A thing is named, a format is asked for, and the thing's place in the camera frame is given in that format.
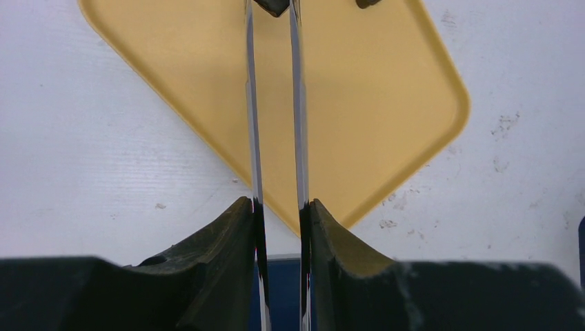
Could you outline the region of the blue chocolate box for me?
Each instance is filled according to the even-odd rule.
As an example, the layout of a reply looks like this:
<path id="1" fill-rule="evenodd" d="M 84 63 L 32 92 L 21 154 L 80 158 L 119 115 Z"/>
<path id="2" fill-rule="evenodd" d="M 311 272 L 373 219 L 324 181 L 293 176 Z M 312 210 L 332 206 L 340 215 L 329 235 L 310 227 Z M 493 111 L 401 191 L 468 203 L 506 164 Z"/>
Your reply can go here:
<path id="1" fill-rule="evenodd" d="M 579 284 L 585 288 L 585 217 L 578 226 Z"/>

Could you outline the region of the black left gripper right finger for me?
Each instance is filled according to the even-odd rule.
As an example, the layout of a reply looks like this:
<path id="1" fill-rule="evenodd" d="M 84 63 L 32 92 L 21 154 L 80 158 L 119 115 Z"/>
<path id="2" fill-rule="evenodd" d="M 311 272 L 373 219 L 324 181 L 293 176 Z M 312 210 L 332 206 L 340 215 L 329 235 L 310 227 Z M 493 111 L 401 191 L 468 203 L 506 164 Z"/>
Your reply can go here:
<path id="1" fill-rule="evenodd" d="M 310 205 L 318 330 L 583 330 L 584 294 L 545 263 L 396 261 Z"/>

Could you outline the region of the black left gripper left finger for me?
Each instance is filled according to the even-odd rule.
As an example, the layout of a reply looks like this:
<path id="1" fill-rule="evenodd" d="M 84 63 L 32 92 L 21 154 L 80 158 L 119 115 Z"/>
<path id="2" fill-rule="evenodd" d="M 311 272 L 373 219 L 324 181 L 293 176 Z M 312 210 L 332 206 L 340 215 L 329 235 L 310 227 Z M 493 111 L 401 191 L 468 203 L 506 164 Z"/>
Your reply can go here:
<path id="1" fill-rule="evenodd" d="M 1 261 L 2 330 L 246 330 L 252 203 L 136 266 L 98 257 Z"/>

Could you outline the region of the metal tweezers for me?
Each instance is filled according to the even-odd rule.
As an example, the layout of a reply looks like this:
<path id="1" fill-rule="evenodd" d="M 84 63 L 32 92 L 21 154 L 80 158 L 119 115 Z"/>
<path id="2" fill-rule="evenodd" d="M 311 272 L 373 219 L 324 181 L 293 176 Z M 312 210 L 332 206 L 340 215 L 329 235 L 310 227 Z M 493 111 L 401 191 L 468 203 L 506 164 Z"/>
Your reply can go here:
<path id="1" fill-rule="evenodd" d="M 259 272 L 259 302 L 261 329 L 270 330 L 270 299 L 268 284 L 268 257 L 266 252 L 266 231 L 264 198 L 261 175 L 259 145 L 259 122 L 257 109 L 257 85 L 255 76 L 255 45 L 252 2 L 245 1 L 246 31 L 246 100 L 248 114 L 248 136 L 252 175 L 252 217 L 255 225 L 255 252 Z M 290 1 L 290 42 L 292 46 L 292 91 L 295 138 L 295 172 L 297 202 L 301 239 L 300 258 L 300 304 L 299 329 L 312 329 L 311 316 L 311 270 L 310 270 L 310 197 L 308 178 L 308 128 L 306 112 L 306 87 L 304 79 L 304 57 L 301 37 L 301 2 Z"/>

